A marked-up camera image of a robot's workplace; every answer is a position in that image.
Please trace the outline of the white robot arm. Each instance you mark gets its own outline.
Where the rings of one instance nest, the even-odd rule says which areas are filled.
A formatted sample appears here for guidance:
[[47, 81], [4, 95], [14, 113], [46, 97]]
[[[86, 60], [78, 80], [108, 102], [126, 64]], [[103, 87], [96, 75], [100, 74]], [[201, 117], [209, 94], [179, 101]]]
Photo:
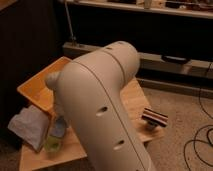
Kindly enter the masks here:
[[55, 111], [72, 126], [96, 171], [156, 171], [120, 96], [138, 69], [135, 47], [117, 41], [45, 78]]

